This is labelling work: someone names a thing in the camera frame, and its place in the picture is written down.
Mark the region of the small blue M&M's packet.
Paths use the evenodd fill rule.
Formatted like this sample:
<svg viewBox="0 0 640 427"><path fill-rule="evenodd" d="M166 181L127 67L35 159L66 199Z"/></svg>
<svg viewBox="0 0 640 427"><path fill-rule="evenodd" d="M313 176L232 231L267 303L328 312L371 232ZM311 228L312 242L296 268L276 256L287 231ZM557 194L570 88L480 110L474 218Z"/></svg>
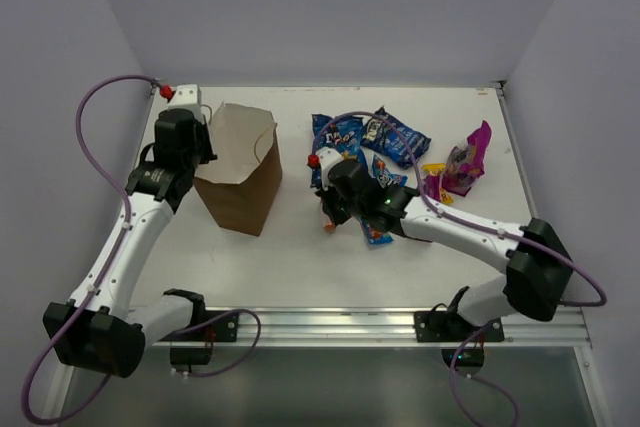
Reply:
<svg viewBox="0 0 640 427"><path fill-rule="evenodd" d="M389 187L391 185L404 186L407 182L406 175L391 172L387 167L385 161L377 154L373 155L371 171L373 177L383 188Z"/></svg>

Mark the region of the blue Doritos chips bag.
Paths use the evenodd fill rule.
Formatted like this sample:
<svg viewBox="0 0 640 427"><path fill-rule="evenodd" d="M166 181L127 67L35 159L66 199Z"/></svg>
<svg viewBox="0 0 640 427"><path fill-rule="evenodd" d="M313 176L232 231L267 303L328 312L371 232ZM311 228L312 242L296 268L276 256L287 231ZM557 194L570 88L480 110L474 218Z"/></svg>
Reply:
<svg viewBox="0 0 640 427"><path fill-rule="evenodd" d="M358 116L347 116L332 124L321 137L318 134L324 126L331 120L330 116L324 114L313 114L312 132L318 138L317 147L334 148L347 159L355 159L367 165L365 154L361 148L363 119Z"/></svg>

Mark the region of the blue Kettle chips bag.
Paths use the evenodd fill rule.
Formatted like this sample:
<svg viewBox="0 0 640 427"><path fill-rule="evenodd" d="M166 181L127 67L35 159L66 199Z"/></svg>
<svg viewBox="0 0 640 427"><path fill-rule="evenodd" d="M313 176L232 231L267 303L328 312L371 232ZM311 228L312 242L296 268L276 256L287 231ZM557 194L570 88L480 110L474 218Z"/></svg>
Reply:
<svg viewBox="0 0 640 427"><path fill-rule="evenodd" d="M399 168L413 165L409 152L418 160L430 148L431 139L422 132L412 129L390 113L384 106L377 109L362 128L360 145L384 155Z"/></svg>

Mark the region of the brown paper bag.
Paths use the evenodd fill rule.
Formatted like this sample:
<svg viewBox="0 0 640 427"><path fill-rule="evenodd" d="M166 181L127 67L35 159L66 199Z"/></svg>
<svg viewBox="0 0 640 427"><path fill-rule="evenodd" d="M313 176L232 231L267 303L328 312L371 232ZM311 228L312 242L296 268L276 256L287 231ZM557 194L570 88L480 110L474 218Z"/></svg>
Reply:
<svg viewBox="0 0 640 427"><path fill-rule="evenodd" d="M194 187L220 228L258 237L283 176L273 114L224 102L208 132L217 159L198 168Z"/></svg>

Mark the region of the yellow M&M's packet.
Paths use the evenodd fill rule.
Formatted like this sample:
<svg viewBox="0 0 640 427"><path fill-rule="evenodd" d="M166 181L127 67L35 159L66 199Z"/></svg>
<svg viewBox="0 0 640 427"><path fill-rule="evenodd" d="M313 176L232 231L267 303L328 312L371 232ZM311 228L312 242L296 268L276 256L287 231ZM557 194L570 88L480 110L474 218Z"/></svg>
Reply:
<svg viewBox="0 0 640 427"><path fill-rule="evenodd" d="M422 166L427 196L445 205L454 203L453 197L442 186L445 163L430 163Z"/></svg>

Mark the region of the purple snack packet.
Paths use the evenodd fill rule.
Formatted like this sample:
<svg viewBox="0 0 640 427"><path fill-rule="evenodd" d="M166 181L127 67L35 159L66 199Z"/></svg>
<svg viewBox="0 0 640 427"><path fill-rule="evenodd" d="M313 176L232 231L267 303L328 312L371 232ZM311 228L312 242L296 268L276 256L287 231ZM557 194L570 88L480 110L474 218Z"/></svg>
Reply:
<svg viewBox="0 0 640 427"><path fill-rule="evenodd" d="M491 138L492 129L483 120L464 143L450 151L441 182L447 192L465 197L484 175L484 159Z"/></svg>

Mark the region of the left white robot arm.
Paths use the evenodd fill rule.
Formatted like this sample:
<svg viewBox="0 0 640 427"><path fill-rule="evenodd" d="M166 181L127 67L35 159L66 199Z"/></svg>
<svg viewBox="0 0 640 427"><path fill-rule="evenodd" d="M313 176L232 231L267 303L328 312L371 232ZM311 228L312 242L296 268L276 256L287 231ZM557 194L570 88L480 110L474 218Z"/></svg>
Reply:
<svg viewBox="0 0 640 427"><path fill-rule="evenodd" d="M154 140L128 177L123 211L94 266L67 302L50 303L43 315L62 364L126 378L155 342L172 335L193 340L205 333L208 316L200 294L169 289L156 303L136 310L130 302L198 166L215 158L200 107L159 114Z"/></svg>

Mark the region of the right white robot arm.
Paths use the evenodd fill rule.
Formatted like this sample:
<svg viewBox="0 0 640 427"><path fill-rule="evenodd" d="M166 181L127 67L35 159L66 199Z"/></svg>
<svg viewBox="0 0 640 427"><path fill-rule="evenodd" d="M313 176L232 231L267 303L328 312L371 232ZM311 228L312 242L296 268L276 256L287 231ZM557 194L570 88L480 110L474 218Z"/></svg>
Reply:
<svg viewBox="0 0 640 427"><path fill-rule="evenodd" d="M363 164L341 155L320 155L316 170L316 194L334 224L356 217L382 232L451 248L498 272L484 284L462 287L449 303L445 326L454 338L468 339L484 324L514 313L553 319L572 271L559 261L566 251L548 223L533 219L520 226L428 205L418 190L383 187Z"/></svg>

